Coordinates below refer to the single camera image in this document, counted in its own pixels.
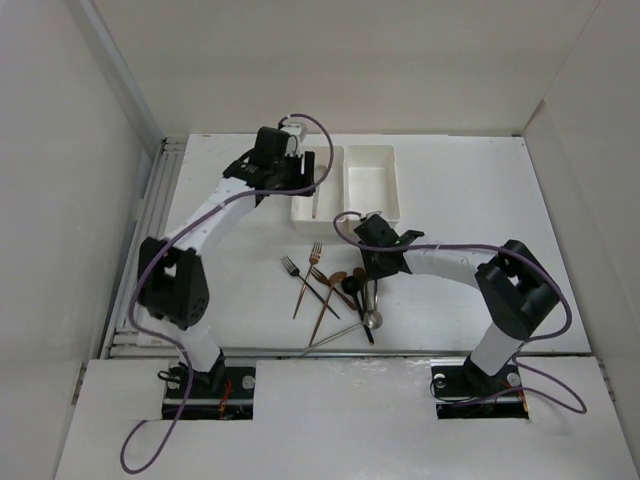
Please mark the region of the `black fork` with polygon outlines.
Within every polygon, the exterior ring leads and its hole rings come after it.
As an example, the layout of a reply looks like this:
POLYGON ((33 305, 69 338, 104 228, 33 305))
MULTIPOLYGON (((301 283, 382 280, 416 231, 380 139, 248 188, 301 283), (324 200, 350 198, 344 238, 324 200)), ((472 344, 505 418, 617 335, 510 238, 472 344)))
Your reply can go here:
MULTIPOLYGON (((287 273, 289 274, 289 276, 298 278, 302 282, 302 285, 303 285, 303 277, 300 274, 300 269, 291 260, 291 258, 289 256, 283 256, 283 257, 281 257, 280 261, 283 264, 283 266, 284 266, 285 270, 287 271, 287 273)), ((323 297, 309 284, 309 282, 308 282, 307 290, 310 291, 320 301, 321 304, 323 304, 323 301, 324 301, 323 297)), ((328 310, 337 319, 341 318, 332 307, 329 306, 328 310)))

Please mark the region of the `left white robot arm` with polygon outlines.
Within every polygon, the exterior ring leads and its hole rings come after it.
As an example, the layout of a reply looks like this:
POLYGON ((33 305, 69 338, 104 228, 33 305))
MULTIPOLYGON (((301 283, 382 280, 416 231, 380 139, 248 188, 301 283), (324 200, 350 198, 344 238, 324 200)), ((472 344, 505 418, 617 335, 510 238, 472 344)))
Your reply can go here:
POLYGON ((201 396, 217 394, 224 382, 224 355, 204 320, 210 293, 203 258, 265 197, 311 193, 315 156, 303 151, 305 136, 302 123, 260 128, 253 147, 177 230, 140 246, 136 302, 158 322, 142 331, 178 350, 179 379, 201 396))

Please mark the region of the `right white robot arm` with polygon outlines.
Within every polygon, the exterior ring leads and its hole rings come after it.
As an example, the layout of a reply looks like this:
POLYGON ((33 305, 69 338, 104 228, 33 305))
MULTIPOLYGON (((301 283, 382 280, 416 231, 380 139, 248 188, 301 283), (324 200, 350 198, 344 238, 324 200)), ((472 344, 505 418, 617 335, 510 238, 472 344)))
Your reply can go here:
POLYGON ((517 240, 501 246, 419 248, 421 231, 400 235, 378 214, 355 228, 365 271, 372 280, 399 273, 460 284, 484 302, 489 325, 453 377, 473 395, 497 390, 512 357, 532 339, 564 295, 537 258, 517 240))

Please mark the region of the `copper fork long handle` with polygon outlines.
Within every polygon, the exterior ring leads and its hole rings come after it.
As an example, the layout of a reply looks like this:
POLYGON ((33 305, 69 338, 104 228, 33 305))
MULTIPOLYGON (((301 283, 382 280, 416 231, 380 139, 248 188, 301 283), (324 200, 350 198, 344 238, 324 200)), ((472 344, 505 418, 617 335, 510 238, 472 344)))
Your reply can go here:
POLYGON ((296 318, 300 305, 302 303, 303 297, 307 291, 308 279, 309 279, 309 276, 311 275, 311 269, 319 263, 321 259, 321 254, 322 254, 322 244, 320 242, 315 242, 313 244, 313 247, 309 255, 309 259, 308 259, 309 268, 305 276, 303 277, 303 285, 299 291, 298 299, 297 299, 296 306, 293 313, 293 318, 296 318))

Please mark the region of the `brown spoon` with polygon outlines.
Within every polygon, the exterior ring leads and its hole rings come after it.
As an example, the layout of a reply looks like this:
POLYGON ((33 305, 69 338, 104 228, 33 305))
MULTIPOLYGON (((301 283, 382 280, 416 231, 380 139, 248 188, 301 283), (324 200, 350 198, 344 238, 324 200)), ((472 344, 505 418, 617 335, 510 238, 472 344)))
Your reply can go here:
POLYGON ((360 298, 360 302, 362 305, 366 303, 366 283, 367 283, 367 275, 363 268, 356 267, 353 269, 352 273, 354 279, 357 281, 358 286, 358 295, 360 298))

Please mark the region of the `beige spoon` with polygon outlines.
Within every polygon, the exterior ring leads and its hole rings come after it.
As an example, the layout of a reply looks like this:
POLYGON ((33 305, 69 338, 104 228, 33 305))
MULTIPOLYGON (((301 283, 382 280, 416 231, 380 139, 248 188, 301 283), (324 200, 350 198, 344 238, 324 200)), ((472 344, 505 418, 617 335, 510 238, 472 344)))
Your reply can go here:
POLYGON ((317 184, 316 189, 314 190, 313 196, 312 196, 312 209, 311 209, 311 218, 312 219, 316 219, 317 218, 317 214, 318 214, 318 204, 319 204, 319 192, 320 192, 320 187, 319 184, 321 183, 321 179, 323 178, 324 174, 326 173, 326 166, 325 165, 317 165, 314 169, 314 182, 317 184))

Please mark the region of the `silver fork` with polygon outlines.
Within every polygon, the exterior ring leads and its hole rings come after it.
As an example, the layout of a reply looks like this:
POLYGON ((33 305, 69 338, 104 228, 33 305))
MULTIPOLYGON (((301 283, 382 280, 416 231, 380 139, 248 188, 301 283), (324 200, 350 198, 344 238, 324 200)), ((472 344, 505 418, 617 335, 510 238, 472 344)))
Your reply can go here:
POLYGON ((378 281, 367 280, 364 284, 363 296, 365 302, 365 311, 374 312, 378 309, 378 281))

